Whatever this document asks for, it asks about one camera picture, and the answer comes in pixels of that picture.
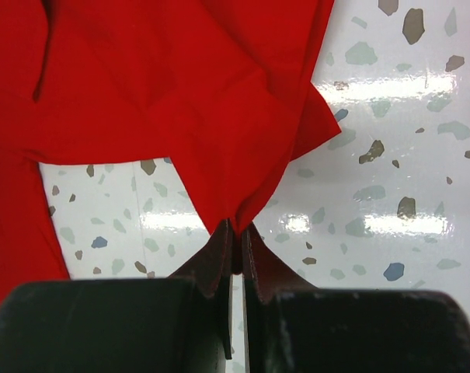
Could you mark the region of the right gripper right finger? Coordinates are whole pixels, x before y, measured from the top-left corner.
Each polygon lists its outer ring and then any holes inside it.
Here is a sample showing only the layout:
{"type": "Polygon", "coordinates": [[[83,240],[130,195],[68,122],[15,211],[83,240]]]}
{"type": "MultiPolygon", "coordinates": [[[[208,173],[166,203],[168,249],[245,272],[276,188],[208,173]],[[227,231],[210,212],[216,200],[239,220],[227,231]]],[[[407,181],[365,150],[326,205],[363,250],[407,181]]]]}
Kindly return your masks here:
{"type": "Polygon", "coordinates": [[[242,233],[251,372],[470,372],[470,324],[438,291],[317,288],[242,233]]]}

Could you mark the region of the red t shirt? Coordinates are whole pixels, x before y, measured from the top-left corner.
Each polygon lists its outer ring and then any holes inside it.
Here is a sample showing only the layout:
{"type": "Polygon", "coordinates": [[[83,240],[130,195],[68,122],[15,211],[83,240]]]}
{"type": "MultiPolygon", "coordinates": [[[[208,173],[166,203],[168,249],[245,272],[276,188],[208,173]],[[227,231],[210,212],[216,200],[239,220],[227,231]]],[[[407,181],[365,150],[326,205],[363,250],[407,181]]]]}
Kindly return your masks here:
{"type": "Polygon", "coordinates": [[[0,1],[0,304],[69,276],[40,163],[172,160],[242,232],[339,132],[313,86],[331,1],[0,1]]]}

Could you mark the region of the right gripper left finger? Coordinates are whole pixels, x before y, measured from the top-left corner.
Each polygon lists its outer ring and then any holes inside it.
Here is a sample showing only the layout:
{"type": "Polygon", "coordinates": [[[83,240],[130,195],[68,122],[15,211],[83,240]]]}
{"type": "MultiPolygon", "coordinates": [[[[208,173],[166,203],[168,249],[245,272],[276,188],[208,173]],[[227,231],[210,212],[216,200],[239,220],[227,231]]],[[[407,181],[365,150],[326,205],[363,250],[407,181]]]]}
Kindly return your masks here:
{"type": "Polygon", "coordinates": [[[223,372],[233,230],[164,278],[36,282],[0,307],[0,372],[223,372]]]}

